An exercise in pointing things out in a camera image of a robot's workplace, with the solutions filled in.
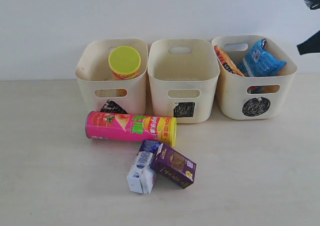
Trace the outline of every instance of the white carton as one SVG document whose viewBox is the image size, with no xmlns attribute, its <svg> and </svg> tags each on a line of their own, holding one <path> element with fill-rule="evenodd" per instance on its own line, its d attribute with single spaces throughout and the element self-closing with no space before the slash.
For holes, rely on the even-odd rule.
<svg viewBox="0 0 320 226">
<path fill-rule="evenodd" d="M 157 178 L 157 173 L 151 169 L 154 154 L 140 151 L 126 176 L 130 191 L 140 194 L 150 194 Z"/>
</svg>

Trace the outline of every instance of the orange snack bag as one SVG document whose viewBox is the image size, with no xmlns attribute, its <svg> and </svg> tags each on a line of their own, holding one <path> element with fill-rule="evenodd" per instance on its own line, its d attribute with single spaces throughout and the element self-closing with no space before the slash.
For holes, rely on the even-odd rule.
<svg viewBox="0 0 320 226">
<path fill-rule="evenodd" d="M 218 45 L 215 45 L 213 48 L 219 59 L 219 63 L 225 68 L 225 70 L 227 70 L 229 73 L 245 77 L 245 75 L 237 68 L 234 62 L 232 62 L 231 58 L 229 58 L 226 52 L 220 49 Z"/>
</svg>

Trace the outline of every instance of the snack bag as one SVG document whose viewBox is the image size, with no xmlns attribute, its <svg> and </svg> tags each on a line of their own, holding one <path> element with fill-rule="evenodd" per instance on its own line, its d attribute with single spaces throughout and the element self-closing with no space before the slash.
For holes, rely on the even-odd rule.
<svg viewBox="0 0 320 226">
<path fill-rule="evenodd" d="M 259 40 L 244 56 L 237 68 L 246 77 L 276 76 L 287 62 L 276 59 L 271 53 L 266 51 L 266 49 L 267 40 L 265 38 Z"/>
<path fill-rule="evenodd" d="M 218 47 L 218 45 L 215 45 L 214 51 L 218 57 L 219 63 L 227 70 L 229 73 L 239 75 L 239 76 L 245 76 L 234 64 L 234 62 L 229 58 L 228 54 L 224 52 L 222 49 Z"/>
</svg>

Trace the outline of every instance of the purple box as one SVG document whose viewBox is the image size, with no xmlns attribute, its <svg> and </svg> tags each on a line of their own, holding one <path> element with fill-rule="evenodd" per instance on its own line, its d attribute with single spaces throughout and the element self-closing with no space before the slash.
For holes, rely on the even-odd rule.
<svg viewBox="0 0 320 226">
<path fill-rule="evenodd" d="M 151 164 L 154 171 L 183 189 L 194 183 L 196 166 L 196 163 L 164 143 L 158 147 Z"/>
</svg>

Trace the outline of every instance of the white wall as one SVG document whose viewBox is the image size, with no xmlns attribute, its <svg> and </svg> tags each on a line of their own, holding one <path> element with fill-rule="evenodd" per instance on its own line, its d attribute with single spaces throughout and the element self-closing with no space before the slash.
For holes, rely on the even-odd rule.
<svg viewBox="0 0 320 226">
<path fill-rule="evenodd" d="M 303 0 L 0 0 L 0 80 L 73 79 L 92 41 L 262 34 L 300 72 L 320 72 L 320 54 L 296 44 L 320 30 Z"/>
</svg>

